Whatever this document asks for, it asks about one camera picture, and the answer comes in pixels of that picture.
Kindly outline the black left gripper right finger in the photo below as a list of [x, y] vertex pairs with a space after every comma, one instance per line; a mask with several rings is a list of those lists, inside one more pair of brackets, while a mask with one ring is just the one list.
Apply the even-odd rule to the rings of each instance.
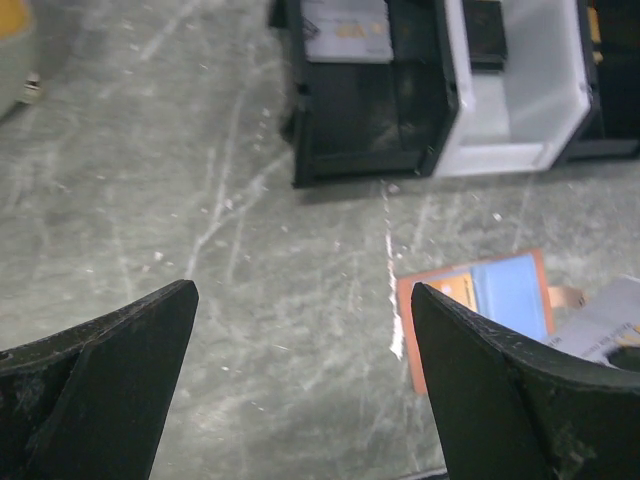
[[555, 350], [422, 283], [411, 308], [449, 478], [638, 478], [638, 373]]

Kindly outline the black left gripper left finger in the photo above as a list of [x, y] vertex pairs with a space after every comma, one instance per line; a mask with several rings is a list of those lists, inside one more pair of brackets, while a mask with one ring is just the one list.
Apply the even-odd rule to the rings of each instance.
[[149, 478], [198, 301], [177, 280], [2, 351], [2, 478]]

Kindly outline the black credit card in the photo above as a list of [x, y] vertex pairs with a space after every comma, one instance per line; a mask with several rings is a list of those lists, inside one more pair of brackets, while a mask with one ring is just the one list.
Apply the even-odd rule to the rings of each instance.
[[500, 1], [463, 1], [467, 43], [474, 72], [504, 70], [508, 48]]

